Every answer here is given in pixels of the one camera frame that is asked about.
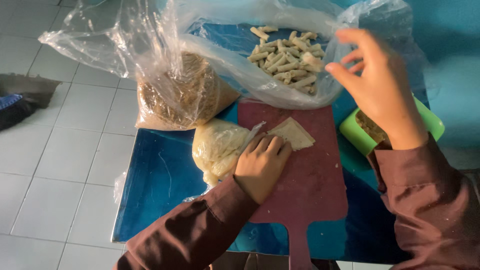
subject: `brown sleeve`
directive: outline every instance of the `brown sleeve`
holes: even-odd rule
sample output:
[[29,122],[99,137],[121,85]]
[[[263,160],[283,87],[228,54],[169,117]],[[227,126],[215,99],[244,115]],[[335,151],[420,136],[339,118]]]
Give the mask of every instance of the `brown sleeve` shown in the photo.
[[113,269],[204,269],[227,250],[257,208],[230,177],[130,239]]
[[411,150],[379,145],[369,160],[398,245],[413,255],[393,269],[480,269],[480,198],[431,135]]

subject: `hand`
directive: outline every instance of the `hand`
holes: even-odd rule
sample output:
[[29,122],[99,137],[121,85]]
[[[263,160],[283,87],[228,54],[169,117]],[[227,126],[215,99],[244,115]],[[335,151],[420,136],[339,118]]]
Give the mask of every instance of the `hand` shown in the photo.
[[[341,63],[360,62],[350,69],[340,63],[330,63],[325,69],[348,90],[358,107],[388,134],[393,149],[423,145],[428,133],[410,92],[401,57],[363,29],[338,30],[336,36],[342,43],[355,43],[359,47]],[[361,76],[355,75],[362,70]]]
[[239,158],[235,180],[256,203],[262,204],[283,171],[292,145],[281,137],[257,135]]

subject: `green plastic box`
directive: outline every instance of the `green plastic box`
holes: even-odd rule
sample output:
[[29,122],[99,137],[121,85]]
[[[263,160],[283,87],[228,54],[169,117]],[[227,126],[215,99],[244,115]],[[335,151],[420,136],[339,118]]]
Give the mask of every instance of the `green plastic box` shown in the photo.
[[[416,97],[413,97],[415,104],[419,110],[420,116],[425,123],[427,130],[433,135],[435,141],[438,141],[445,131],[445,126],[442,120],[431,112],[423,103]],[[346,119],[340,124],[340,133],[351,142],[362,155],[367,156],[377,143],[357,124],[355,115],[360,111],[356,108]]]

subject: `white tile floor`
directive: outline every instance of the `white tile floor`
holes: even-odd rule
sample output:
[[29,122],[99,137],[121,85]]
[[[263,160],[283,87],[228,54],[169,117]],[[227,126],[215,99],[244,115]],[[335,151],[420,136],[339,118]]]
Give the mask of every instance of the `white tile floor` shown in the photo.
[[2,269],[104,270],[124,249],[110,242],[118,207],[113,185],[127,169],[136,133],[135,82],[37,41],[43,31],[58,30],[74,5],[0,0],[0,73],[63,82],[48,109],[0,132]]

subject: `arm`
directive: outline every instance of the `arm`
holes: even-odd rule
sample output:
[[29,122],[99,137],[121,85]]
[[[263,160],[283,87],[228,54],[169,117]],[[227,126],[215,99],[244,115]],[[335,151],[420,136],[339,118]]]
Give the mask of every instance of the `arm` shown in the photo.
[[[480,199],[428,135],[402,59],[368,31],[343,29],[336,35],[358,49],[325,69],[391,142],[369,157],[382,199],[396,214],[397,242],[413,255],[394,269],[480,269]],[[349,69],[342,65],[353,61],[358,63]]]
[[114,270],[204,269],[233,243],[270,194],[292,151],[282,138],[255,137],[231,176],[182,203],[127,242]]
[[258,206],[229,177],[130,239],[114,269],[204,269],[227,250]]
[[472,182],[452,168],[430,136],[410,150],[380,146],[370,156],[398,245],[413,259],[399,269],[480,268],[480,205]]

